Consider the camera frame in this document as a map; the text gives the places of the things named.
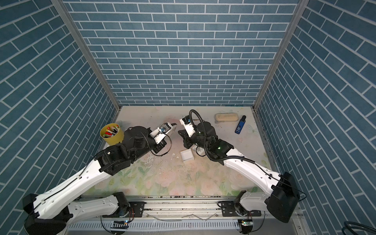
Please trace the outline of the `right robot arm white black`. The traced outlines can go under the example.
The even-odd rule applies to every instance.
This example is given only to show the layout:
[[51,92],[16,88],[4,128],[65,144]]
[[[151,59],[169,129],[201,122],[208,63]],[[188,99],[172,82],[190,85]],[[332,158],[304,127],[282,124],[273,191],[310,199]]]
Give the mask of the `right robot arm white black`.
[[277,220],[288,223],[301,200],[295,178],[288,172],[280,174],[261,166],[241,154],[232,144],[220,139],[214,127],[204,121],[200,114],[192,109],[180,123],[184,130],[178,133],[183,138],[184,147],[192,145],[204,150],[205,155],[213,162],[236,170],[247,179],[253,181],[265,193],[264,206]]

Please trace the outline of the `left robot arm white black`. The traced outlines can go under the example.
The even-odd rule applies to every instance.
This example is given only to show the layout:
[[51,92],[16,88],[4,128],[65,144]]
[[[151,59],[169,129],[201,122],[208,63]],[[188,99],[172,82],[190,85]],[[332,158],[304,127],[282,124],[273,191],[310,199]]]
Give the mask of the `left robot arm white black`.
[[142,126],[124,131],[122,142],[98,152],[94,158],[63,183],[43,194],[29,194],[23,198],[27,213],[24,229],[29,235],[57,235],[68,226],[97,216],[123,217],[131,214],[124,193],[77,202],[76,199],[94,185],[130,167],[150,151],[159,152],[166,145],[164,139],[176,128],[164,123],[156,130]]

